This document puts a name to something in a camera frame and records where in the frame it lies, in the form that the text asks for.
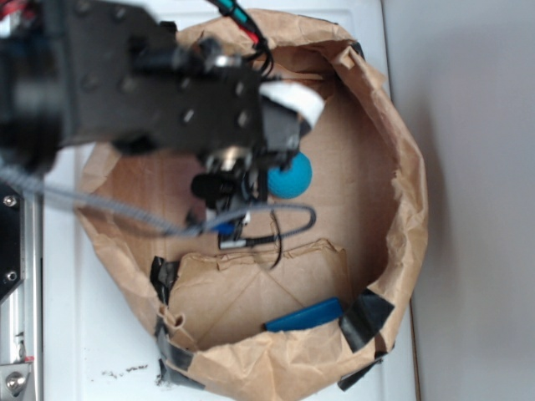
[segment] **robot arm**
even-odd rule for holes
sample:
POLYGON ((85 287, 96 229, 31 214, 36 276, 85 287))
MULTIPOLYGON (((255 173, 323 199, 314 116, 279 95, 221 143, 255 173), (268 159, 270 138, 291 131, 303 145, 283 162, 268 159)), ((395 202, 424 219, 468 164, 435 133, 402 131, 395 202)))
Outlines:
MULTIPOLYGON (((267 42, 234 2, 212 1, 255 43, 249 58, 225 55, 211 38, 182 47, 139 7, 0 0, 3 14, 14 3, 21 23, 0 40, 0 155, 8 165, 46 172, 59 149, 103 141, 125 155, 194 154, 206 174, 192 190, 221 213, 267 200, 268 169, 290 166, 323 108, 313 91, 267 78, 267 42), (251 68, 261 56, 262 68, 251 68)), ((243 221, 224 236, 236 242, 243 221)))

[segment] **gray wall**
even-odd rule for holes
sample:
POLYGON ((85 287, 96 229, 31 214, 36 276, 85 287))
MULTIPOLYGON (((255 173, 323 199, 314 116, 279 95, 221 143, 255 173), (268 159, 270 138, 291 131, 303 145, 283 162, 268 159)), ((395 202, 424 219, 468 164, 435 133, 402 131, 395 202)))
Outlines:
POLYGON ((383 3, 393 99, 428 169, 422 398, 535 399, 535 2, 383 3))

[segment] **black tape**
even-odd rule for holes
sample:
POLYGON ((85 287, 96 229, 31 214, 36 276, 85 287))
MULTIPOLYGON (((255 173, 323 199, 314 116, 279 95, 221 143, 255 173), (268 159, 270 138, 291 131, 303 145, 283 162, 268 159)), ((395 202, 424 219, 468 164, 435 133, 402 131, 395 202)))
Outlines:
POLYGON ((160 21, 158 25, 161 28, 164 28, 167 32, 172 33, 173 35, 178 32, 178 27, 176 26, 175 21, 160 21))
POLYGON ((366 60, 366 57, 364 56, 364 50, 362 49, 362 46, 359 42, 354 42, 351 44, 351 48, 359 54, 360 57, 362 57, 364 60, 366 60))
POLYGON ((339 320, 340 329, 353 353, 374 339, 393 310, 394 305, 370 290, 359 295, 339 320))
POLYGON ((176 370, 168 368, 162 359, 160 359, 160 377, 158 379, 161 382, 173 383, 177 386, 186 386, 196 390, 204 390, 205 388, 203 384, 187 378, 176 370))
POLYGON ((169 294, 176 281, 179 262, 166 261, 155 256, 150 267, 150 283, 155 288, 162 303, 169 304, 169 294))
POLYGON ((386 353, 383 353, 383 352, 375 353, 375 361, 373 363, 371 363, 369 366, 367 366, 364 369, 360 369, 358 372, 348 374, 347 376, 343 376, 338 382, 338 387, 340 387, 342 391, 348 391, 361 378, 363 378, 372 369, 373 366, 382 363, 383 357, 385 355, 386 353))
POLYGON ((156 341, 158 342, 158 348, 162 357, 166 361, 171 362, 177 368, 187 371, 190 368, 193 361, 193 353, 174 346, 169 342, 169 336, 167 335, 166 325, 163 320, 159 320, 156 326, 156 341))

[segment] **blue object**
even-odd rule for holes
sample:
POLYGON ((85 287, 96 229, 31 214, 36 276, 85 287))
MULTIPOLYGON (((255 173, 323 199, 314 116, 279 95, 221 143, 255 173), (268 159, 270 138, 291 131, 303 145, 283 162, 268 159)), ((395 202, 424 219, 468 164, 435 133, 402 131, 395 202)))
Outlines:
POLYGON ((221 223, 219 226, 215 226, 211 230, 221 234, 222 236, 230 236, 234 233, 234 229, 235 227, 231 223, 221 223))
POLYGON ((305 330, 333 321, 344 314, 338 298, 330 298, 265 324, 269 332, 305 330))
POLYGON ((291 199, 304 193, 312 182, 312 165, 303 153, 293 158, 289 170, 271 169, 267 173, 267 188, 277 198, 291 199))

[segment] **white tape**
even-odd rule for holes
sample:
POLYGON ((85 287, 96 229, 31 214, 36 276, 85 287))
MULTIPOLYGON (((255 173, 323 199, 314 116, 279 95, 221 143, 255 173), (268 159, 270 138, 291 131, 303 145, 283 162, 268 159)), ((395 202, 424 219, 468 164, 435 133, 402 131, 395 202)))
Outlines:
POLYGON ((295 82, 266 82, 260 85, 260 94, 301 114, 311 128, 316 125, 324 111, 323 98, 312 89, 295 82))

